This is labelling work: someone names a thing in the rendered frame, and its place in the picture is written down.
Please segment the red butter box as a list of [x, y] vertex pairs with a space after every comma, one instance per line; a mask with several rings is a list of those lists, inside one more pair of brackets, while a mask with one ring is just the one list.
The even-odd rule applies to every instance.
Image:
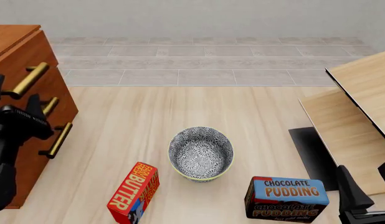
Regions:
[[107, 208], [118, 224], [138, 224], [158, 187], [157, 168], [137, 162], [107, 203]]

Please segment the wooden cabinet with drawers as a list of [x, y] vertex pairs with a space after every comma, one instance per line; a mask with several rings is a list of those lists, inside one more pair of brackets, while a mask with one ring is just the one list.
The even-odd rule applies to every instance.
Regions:
[[0, 25], [0, 56], [39, 30], [42, 31], [40, 26], [36, 25]]

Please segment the pale wooden rack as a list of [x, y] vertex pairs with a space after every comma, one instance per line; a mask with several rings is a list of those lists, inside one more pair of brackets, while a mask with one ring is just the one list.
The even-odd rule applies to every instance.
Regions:
[[385, 52], [326, 70], [338, 89], [300, 98], [336, 165], [367, 195], [385, 194]]

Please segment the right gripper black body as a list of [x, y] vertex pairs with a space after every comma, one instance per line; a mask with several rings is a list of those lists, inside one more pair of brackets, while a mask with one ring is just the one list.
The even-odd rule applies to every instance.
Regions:
[[367, 211], [367, 205], [345, 205], [339, 208], [342, 224], [385, 224], [385, 210]]

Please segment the chocolate pudding box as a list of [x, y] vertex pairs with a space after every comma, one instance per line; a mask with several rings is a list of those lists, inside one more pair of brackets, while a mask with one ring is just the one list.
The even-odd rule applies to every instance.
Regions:
[[329, 205], [323, 182], [252, 177], [244, 198], [247, 218], [312, 223]]

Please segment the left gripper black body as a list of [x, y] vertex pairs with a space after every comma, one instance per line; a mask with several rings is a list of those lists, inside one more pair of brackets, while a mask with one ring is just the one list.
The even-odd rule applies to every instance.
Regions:
[[49, 139], [54, 132], [46, 119], [42, 119], [12, 105], [0, 107], [0, 139], [24, 145], [30, 138]]

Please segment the black-white patterned bowl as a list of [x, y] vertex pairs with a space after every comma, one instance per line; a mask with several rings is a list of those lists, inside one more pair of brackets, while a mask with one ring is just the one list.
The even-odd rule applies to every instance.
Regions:
[[168, 158], [173, 169], [192, 182], [211, 182], [224, 175], [234, 161], [229, 139], [218, 130], [195, 126], [170, 141]]

